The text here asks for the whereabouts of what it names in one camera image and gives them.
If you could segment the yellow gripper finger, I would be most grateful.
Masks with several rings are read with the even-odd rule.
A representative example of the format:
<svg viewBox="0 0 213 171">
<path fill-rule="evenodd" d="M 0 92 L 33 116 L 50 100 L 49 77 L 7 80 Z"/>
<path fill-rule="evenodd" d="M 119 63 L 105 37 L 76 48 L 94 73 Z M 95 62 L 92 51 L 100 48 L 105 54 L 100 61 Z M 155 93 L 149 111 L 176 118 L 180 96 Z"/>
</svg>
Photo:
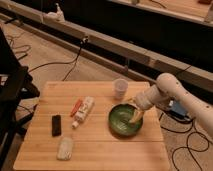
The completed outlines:
<svg viewBox="0 0 213 171">
<path fill-rule="evenodd" d="M 133 117 L 129 120 L 130 123 L 136 123 L 139 121 L 144 115 L 144 111 L 136 111 Z"/>
<path fill-rule="evenodd" d="M 132 98 L 129 98 L 126 100 L 127 103 L 135 103 L 135 98 L 132 97 Z"/>
</svg>

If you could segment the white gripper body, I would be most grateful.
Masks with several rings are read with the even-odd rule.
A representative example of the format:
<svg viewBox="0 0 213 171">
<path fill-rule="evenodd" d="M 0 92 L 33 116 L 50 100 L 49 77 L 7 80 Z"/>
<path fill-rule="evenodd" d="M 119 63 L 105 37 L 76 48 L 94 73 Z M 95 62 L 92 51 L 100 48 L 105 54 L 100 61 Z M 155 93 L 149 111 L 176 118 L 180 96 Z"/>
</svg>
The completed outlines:
<svg viewBox="0 0 213 171">
<path fill-rule="evenodd" d="M 149 110 L 154 105 L 166 101 L 167 99 L 168 96 L 164 92 L 156 85 L 152 85 L 145 91 L 138 93 L 134 97 L 134 102 L 141 110 Z"/>
</svg>

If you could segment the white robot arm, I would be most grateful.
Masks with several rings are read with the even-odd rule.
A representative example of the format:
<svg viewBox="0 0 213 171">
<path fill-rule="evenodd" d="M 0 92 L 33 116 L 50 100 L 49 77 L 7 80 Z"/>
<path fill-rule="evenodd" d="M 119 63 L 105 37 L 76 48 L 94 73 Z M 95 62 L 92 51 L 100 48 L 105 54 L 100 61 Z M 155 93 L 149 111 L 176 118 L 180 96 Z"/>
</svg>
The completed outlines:
<svg viewBox="0 0 213 171">
<path fill-rule="evenodd" d="M 160 74 L 156 83 L 143 92 L 135 95 L 134 103 L 139 108 L 130 123 L 139 121 L 144 113 L 157 103 L 175 99 L 193 117 L 213 139 L 213 107 L 187 91 L 181 82 L 170 73 Z"/>
</svg>

